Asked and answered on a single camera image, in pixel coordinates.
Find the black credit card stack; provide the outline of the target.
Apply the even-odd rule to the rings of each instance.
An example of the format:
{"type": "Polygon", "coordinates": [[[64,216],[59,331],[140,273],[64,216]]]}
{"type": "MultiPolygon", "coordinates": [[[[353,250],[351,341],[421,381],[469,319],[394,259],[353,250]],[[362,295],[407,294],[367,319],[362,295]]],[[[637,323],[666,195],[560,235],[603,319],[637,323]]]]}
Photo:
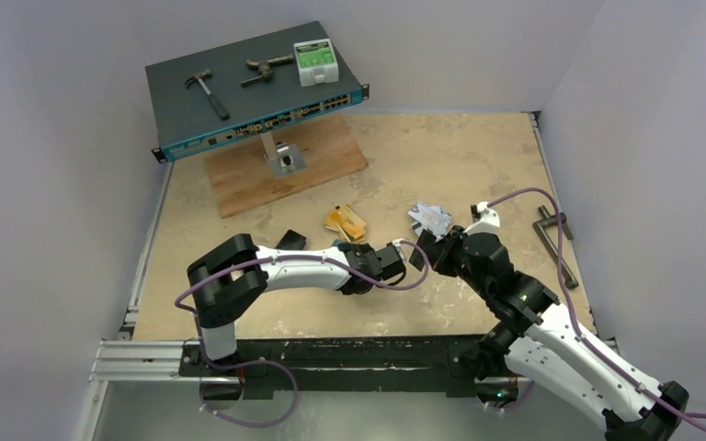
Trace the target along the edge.
{"type": "Polygon", "coordinates": [[[276,248],[287,251],[300,251],[305,248],[306,244],[307,238],[305,236],[294,230],[287,230],[278,241],[276,248]]]}

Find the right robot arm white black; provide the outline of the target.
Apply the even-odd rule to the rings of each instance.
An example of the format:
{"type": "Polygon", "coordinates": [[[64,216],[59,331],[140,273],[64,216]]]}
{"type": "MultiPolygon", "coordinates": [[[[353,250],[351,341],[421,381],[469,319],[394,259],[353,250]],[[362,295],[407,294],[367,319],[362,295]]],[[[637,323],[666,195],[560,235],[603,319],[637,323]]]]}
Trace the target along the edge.
{"type": "Polygon", "coordinates": [[[506,369],[572,404],[608,440],[667,440],[679,426],[667,408],[682,411],[688,391],[662,383],[624,361],[583,326],[537,278],[517,270],[489,232],[453,227],[442,238],[422,232],[410,263],[463,280],[499,320],[451,361],[479,379],[506,369]]]}

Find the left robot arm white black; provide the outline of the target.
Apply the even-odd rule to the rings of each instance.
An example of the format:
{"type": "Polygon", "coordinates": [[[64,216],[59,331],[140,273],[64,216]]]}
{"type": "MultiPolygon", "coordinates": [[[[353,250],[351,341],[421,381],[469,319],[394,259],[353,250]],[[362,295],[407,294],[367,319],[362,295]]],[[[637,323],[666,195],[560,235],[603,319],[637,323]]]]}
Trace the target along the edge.
{"type": "Polygon", "coordinates": [[[367,243],[339,243],[316,251],[257,245],[236,234],[187,268],[204,345],[201,363],[224,376],[237,363],[235,324],[264,293],[323,288],[344,295],[365,294],[378,284],[406,275],[401,246],[374,249],[367,243]]]}

